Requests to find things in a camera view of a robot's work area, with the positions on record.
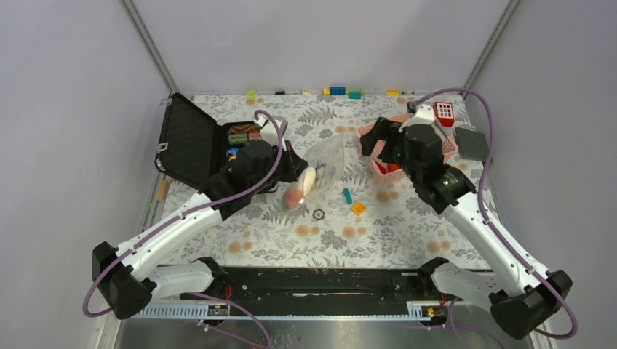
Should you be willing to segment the white radish toy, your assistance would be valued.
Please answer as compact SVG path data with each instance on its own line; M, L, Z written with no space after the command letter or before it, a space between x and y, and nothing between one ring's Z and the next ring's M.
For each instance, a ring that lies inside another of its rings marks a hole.
M307 167L299 179L299 188L303 192L304 197L310 193L316 181L317 171L314 167Z

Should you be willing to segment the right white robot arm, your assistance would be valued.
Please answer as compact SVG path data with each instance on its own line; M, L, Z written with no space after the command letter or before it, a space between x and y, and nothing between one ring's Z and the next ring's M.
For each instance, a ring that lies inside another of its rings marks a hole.
M482 196L471 180L445 162L442 139L431 124L380 117L359 142L365 156L383 143L378 158L398 165L418 197L457 228L494 273L481 276L435 257L421 267L423 275L417 280L421 296L459 297L489 312L505 333L518 340L563 307L573 285L570 276L537 261L478 202Z

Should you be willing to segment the clear zip top bag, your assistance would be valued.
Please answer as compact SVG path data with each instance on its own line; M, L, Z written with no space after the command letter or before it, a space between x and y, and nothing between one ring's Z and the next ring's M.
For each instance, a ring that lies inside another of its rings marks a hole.
M318 196L343 176L345 142L343 135L333 135L312 145L305 153L308 167L298 180L284 192L281 200L284 211L300 208L309 199Z

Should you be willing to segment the peach toy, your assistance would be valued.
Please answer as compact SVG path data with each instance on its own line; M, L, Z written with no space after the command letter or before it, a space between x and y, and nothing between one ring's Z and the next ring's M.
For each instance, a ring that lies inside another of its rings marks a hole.
M297 209L304 200L304 195L301 190L288 188L283 196L282 203L285 209L294 210Z

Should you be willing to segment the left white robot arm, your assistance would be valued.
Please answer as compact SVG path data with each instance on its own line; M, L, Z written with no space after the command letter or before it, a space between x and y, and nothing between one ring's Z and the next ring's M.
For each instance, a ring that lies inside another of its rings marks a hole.
M226 280L212 258L182 265L163 265L162 260L196 234L244 209L264 188L295 182L308 166L289 142L284 148L264 140L248 142L170 216L118 246L106 241L96 246L92 289L102 294L118 319L130 318L163 297L201 292L218 298Z

